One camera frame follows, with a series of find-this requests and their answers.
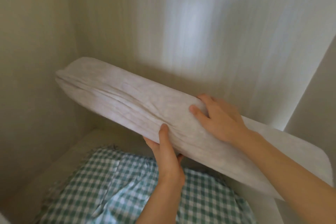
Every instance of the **forearm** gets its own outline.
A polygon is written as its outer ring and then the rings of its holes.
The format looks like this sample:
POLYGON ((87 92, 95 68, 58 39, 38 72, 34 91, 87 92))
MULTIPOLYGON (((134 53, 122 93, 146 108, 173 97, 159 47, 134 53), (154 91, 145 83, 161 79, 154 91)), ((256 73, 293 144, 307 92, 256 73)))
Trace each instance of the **forearm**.
POLYGON ((176 223, 182 186, 176 182, 159 182, 149 197, 137 223, 176 223))
POLYGON ((336 194, 331 186, 258 133, 250 132, 233 145, 259 167, 284 200, 308 223, 336 223, 336 194))

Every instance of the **person's left hand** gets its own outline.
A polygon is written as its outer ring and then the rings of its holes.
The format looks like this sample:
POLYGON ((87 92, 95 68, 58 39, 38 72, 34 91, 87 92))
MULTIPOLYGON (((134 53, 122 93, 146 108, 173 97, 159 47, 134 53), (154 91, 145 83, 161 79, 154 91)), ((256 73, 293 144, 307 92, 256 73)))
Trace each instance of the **person's left hand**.
POLYGON ((160 144, 143 137, 146 144, 152 149, 157 165, 159 167, 159 183, 169 183, 172 185, 184 185, 185 177, 181 167, 183 155, 175 155, 173 146, 168 138, 169 128, 167 124, 162 124, 159 131, 160 144))

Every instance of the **checkered pattern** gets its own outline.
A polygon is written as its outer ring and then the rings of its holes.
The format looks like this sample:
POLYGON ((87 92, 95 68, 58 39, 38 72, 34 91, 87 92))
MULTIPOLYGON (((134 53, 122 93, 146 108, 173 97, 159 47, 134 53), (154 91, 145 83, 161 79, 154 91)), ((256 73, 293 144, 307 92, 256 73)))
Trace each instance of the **checkered pattern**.
MULTIPOLYGON (((184 169, 178 223, 256 223, 247 202, 222 181, 184 169)), ((158 181, 152 158, 98 149, 40 223, 134 223, 158 181)))

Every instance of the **person's left forearm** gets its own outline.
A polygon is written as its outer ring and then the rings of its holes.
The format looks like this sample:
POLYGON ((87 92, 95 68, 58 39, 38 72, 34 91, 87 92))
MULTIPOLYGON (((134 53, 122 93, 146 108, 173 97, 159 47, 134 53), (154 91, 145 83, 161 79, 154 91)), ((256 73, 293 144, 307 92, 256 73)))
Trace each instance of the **person's left forearm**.
POLYGON ((145 208, 140 214, 139 223, 176 223, 182 187, 174 179, 157 184, 145 208))

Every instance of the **person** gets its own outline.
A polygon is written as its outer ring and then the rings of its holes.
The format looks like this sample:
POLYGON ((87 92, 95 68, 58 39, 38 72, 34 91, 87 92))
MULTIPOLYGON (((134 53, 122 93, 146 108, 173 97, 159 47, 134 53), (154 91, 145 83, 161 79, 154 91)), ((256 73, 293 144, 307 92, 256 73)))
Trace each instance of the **person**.
MULTIPOLYGON (((209 117, 196 106, 190 112, 217 139, 229 142, 245 153, 278 193, 309 224, 336 223, 336 192, 334 188, 294 162, 249 130, 237 109, 222 99, 199 95, 209 117)), ((168 138, 168 126, 162 124, 160 144, 144 138, 152 149, 159 167, 159 180, 137 223, 175 223, 181 190, 185 181, 181 160, 175 155, 168 138)))

